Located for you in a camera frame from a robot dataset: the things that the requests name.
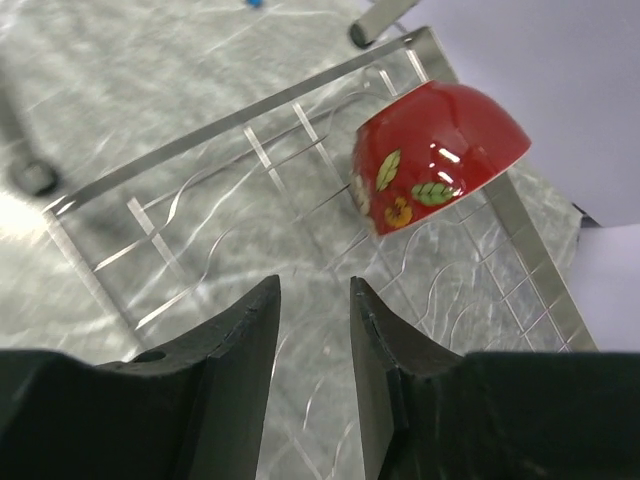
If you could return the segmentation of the steel dish rack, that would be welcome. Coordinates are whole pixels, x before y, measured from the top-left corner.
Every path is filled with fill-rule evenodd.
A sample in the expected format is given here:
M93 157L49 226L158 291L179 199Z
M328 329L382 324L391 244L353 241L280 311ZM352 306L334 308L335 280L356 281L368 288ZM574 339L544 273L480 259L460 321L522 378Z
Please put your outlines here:
M278 275L282 314L257 475L364 475L349 284L445 347L571 352L592 340L562 272L578 214L525 163L378 237L358 126L449 80L430 31L378 53L351 1L5 1L1 85L61 189L1 184L1 344L129 360Z

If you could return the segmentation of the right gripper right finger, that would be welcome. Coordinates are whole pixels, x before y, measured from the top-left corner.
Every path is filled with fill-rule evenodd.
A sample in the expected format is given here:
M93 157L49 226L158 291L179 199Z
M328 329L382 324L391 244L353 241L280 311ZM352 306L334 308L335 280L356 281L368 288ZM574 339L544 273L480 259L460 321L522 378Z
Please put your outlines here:
M362 278L350 337L369 479L635 479L634 353L457 355Z

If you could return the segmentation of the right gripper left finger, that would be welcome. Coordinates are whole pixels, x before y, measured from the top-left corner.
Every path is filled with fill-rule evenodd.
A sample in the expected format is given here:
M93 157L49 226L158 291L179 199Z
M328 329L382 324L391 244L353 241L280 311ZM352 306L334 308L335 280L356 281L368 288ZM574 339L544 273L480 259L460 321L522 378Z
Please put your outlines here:
M252 479L281 313L269 276L128 362L1 354L5 479Z

